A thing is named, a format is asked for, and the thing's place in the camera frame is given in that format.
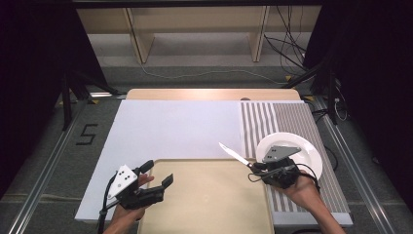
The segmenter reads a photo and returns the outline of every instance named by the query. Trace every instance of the knife blade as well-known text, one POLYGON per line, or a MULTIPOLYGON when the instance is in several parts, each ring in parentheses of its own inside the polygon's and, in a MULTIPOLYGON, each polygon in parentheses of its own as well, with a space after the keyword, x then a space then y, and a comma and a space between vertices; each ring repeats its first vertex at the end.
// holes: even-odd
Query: knife blade
POLYGON ((227 152, 227 154, 233 156, 234 158, 236 158, 238 161, 240 161, 242 164, 248 166, 248 161, 241 157, 240 154, 238 154, 237 152, 235 152, 234 150, 228 148, 227 146, 225 146, 223 143, 219 142, 219 145, 221 146, 221 148, 223 150, 225 150, 225 152, 227 152))

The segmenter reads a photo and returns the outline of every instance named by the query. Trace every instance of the gray floor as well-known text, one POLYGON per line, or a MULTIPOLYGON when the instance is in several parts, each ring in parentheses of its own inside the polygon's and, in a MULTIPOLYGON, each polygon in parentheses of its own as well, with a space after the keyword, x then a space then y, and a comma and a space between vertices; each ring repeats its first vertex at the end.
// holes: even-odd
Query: gray floor
MULTIPOLYGON (((280 34, 270 36, 283 38, 280 34)), ((300 35, 300 45, 305 47, 309 37, 309 33, 300 35)), ((280 59, 268 44, 263 46, 261 60, 252 62, 246 35, 240 33, 156 35, 150 57, 143 65, 146 73, 134 58, 128 35, 91 35, 91 41, 109 85, 121 91, 132 88, 277 88, 284 82, 285 75, 291 73, 290 69, 300 72, 297 67, 289 67, 290 64, 280 59)), ((296 60, 290 48, 287 53, 296 60)), ((301 95, 306 95, 310 84, 311 81, 300 84, 296 89, 301 95)), ((101 99, 83 108, 24 233, 95 233, 94 224, 76 221, 74 215, 120 102, 119 99, 101 99), (88 128, 90 133, 95 134, 94 141, 90 145, 79 145, 77 143, 89 140, 81 136, 88 124, 95 125, 88 128)), ((81 103, 73 104, 73 109, 80 110, 80 106, 81 103)), ((0 233, 7 233, 11 228, 48 163, 62 134, 62 122, 62 106, 57 101, 55 113, 39 144, 0 202, 0 233)), ((379 233, 325 120, 318 121, 318 126, 324 145, 337 155, 336 175, 354 216, 355 225, 347 228, 347 232, 379 233)), ((371 151, 357 124, 349 118, 339 120, 338 127, 389 217, 394 233, 411 233, 413 215, 380 165, 372 162, 371 151)), ((335 162, 333 155, 330 156, 331 162, 335 162)), ((276 227, 276 232, 292 233, 297 229, 276 227)))

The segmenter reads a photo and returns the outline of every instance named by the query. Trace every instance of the knife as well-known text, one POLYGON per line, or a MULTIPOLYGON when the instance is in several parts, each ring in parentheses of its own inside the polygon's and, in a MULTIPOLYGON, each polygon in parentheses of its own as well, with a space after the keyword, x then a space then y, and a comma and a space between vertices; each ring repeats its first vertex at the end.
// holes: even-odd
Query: knife
POLYGON ((228 148, 227 146, 225 146, 223 143, 218 142, 219 146, 221 146, 221 148, 223 150, 225 150, 225 152, 227 152, 227 154, 233 156, 235 159, 237 159, 238 161, 240 161, 242 164, 246 165, 247 167, 249 167, 254 173, 261 173, 261 170, 255 168, 251 163, 248 163, 248 161, 241 157, 240 154, 238 154, 237 152, 235 152, 234 150, 228 148))

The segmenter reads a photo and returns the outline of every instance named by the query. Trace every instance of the hand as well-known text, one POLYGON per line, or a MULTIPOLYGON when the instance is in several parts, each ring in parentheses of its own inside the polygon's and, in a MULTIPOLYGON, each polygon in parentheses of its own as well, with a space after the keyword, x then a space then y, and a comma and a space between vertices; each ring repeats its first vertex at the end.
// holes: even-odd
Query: hand
MULTIPOLYGON (((139 187, 143 184, 154 180, 153 176, 143 174, 139 176, 139 187)), ((125 210, 122 206, 117 205, 115 213, 104 234, 121 234, 126 233, 134 224, 135 221, 140 220, 145 215, 145 210, 148 207, 139 208, 136 210, 125 210)))
POLYGON ((309 212, 323 204, 314 182, 305 176, 299 176, 297 181, 286 189, 277 187, 275 189, 309 212))
POLYGON ((286 189, 275 188, 285 194, 291 201, 310 212, 319 224, 324 234, 345 233, 321 199, 314 182, 305 176, 299 176, 297 181, 286 189))

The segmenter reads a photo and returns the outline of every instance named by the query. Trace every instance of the gray striped surface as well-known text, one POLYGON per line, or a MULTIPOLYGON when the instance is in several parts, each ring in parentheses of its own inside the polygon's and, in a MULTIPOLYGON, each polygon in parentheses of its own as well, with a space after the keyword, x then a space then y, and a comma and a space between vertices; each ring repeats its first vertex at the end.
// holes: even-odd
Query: gray striped surface
MULTIPOLYGON (((246 157, 256 158, 255 150, 259 141, 269 134, 287 132, 305 138, 321 156, 322 175, 319 185, 324 203, 333 213, 350 212, 307 104, 243 101, 240 106, 246 157)), ((276 212, 305 212, 274 189, 271 189, 271 199, 276 212)))

